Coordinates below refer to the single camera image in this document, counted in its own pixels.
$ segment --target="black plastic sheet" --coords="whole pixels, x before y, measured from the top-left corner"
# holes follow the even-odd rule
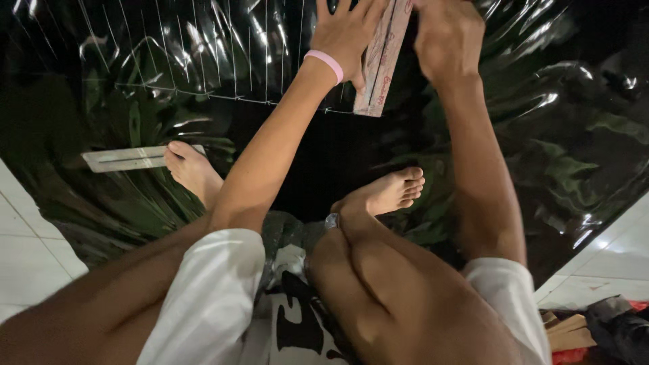
[[[540,285],[649,187],[649,8],[476,6],[487,106]],[[80,154],[179,139],[205,146],[225,176],[295,76],[316,22],[314,0],[16,0],[0,16],[0,157],[91,266],[202,207],[165,169],[94,174]],[[353,87],[334,88],[273,209],[321,220],[354,188],[418,164],[422,197],[382,219],[418,244],[451,247],[450,140],[413,52],[416,22],[384,116],[350,114]]]

